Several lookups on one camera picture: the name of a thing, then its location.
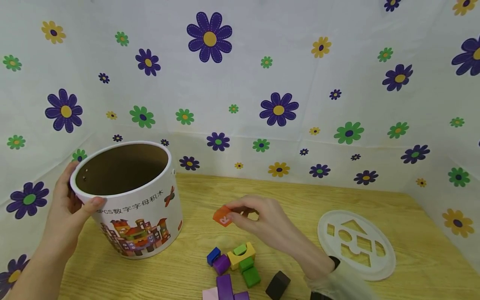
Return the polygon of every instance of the blue block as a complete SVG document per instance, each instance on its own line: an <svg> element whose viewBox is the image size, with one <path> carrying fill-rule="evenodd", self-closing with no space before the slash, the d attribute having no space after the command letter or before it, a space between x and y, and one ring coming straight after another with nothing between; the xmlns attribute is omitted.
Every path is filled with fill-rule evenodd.
<svg viewBox="0 0 480 300"><path fill-rule="evenodd" d="M210 266L213 266L213 262L215 261L215 259L217 259L218 257L220 257L220 249L215 247L212 252L210 252L209 255L207 255L207 263L210 265Z"/></svg>

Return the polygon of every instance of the black block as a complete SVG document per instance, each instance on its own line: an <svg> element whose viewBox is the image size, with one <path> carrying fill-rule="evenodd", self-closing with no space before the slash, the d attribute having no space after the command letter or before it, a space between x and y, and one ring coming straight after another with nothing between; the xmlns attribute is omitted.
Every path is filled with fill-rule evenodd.
<svg viewBox="0 0 480 300"><path fill-rule="evenodd" d="M272 281L270 281L265 293L272 300L280 300L289 284L290 278L283 274L282 271L278 271L278 273L273 276Z"/></svg>

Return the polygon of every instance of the green block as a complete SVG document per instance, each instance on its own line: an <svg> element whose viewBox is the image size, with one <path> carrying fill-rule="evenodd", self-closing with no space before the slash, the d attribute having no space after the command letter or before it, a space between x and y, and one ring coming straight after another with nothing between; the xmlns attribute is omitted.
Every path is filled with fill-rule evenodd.
<svg viewBox="0 0 480 300"><path fill-rule="evenodd" d="M251 267L241 274L248 288L260 283L260 275L255 267Z"/></svg>
<svg viewBox="0 0 480 300"><path fill-rule="evenodd" d="M239 263L240 273L247 271L251 267L253 267L253 258L251 256L247 257Z"/></svg>
<svg viewBox="0 0 480 300"><path fill-rule="evenodd" d="M245 244L238 246L237 248L233 249L233 254L235 255L242 255L247 251L247 246Z"/></svg>

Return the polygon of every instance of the table surface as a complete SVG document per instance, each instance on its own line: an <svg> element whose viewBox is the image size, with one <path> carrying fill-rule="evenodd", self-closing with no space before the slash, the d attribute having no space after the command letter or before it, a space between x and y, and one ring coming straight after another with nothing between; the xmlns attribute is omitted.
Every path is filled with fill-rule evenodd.
<svg viewBox="0 0 480 300"><path fill-rule="evenodd" d="M212 220L222 204L251 193L278 199L318 246L318 220L330 210L349 210L372 221L396 253L395 272L369 282L382 299L480 299L478 274L408 195L191 174L178 174L177 182L184 225L176 241L151 258L128 260L90 219L67 264L59 299L200 300L202 290L216 285L206 255L215 246L230 251L247 241L257 252L255 266L262 278L248 290L250 299L269 299L264 291L278 270L291 279L282 299L309 299L303 273L292 258L233 224L223 228ZM238 270L229 273L234 292L247 290Z"/></svg>

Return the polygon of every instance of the yellow block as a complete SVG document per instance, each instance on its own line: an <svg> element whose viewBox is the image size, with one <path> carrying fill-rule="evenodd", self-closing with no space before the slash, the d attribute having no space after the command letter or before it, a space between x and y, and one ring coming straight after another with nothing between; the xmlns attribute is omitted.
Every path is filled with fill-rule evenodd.
<svg viewBox="0 0 480 300"><path fill-rule="evenodd" d="M230 268L232 270L236 270L239 267L239 263L246 259L249 258L250 256L252 257L253 260L255 260L255 249L252 246L252 243L249 241L246 243L247 246L247 251L242 254L242 255L235 255L232 253L232 251L229 251L227 253L228 259L230 259Z"/></svg>

